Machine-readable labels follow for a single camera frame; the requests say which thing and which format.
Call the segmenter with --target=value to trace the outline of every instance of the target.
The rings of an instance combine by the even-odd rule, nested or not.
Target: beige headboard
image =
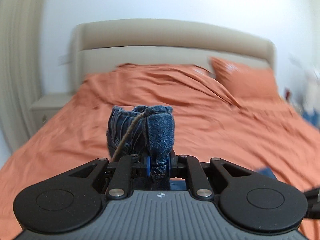
[[[211,70],[216,56],[252,67],[275,68],[276,49],[266,39],[215,25],[166,19],[124,19],[78,25],[71,42],[74,91],[87,73],[121,63],[196,64]]]

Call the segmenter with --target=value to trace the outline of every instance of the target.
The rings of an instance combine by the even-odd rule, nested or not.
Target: pillow
[[[251,68],[245,64],[215,57],[210,60],[216,80],[235,98],[280,100],[271,68]]]
[[[205,76],[208,76],[208,77],[211,77],[211,78],[215,78],[214,74],[211,73],[209,70],[203,68],[203,67],[199,67],[198,65],[193,65],[193,70],[202,74],[202,75],[205,75]]]

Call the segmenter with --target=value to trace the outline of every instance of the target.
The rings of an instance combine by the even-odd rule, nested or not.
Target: blue denim fabric
[[[142,112],[146,117],[139,120],[118,158],[128,154],[142,155],[147,149],[151,157],[151,174],[163,175],[167,173],[168,158],[174,143],[171,106],[136,106],[132,111],[114,106],[108,122],[108,149],[113,156],[128,127]]]
[[[185,180],[171,180],[170,179],[170,190],[187,190]]]

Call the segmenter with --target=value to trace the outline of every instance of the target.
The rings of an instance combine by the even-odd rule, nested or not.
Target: blue clip
[[[151,159],[150,156],[147,157],[147,177],[150,177],[151,173]]]
[[[170,175],[171,175],[171,156],[169,155],[168,157],[168,174],[169,174],[169,178],[170,178]]]

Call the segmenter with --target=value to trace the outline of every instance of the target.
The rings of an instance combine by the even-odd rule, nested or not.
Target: nightstand drawer
[[[49,119],[51,119],[60,109],[39,109],[32,110],[38,129],[40,129]]]
[[[48,94],[41,97],[31,106],[31,111],[40,129],[49,119],[51,119],[63,106],[72,98],[72,94]]]

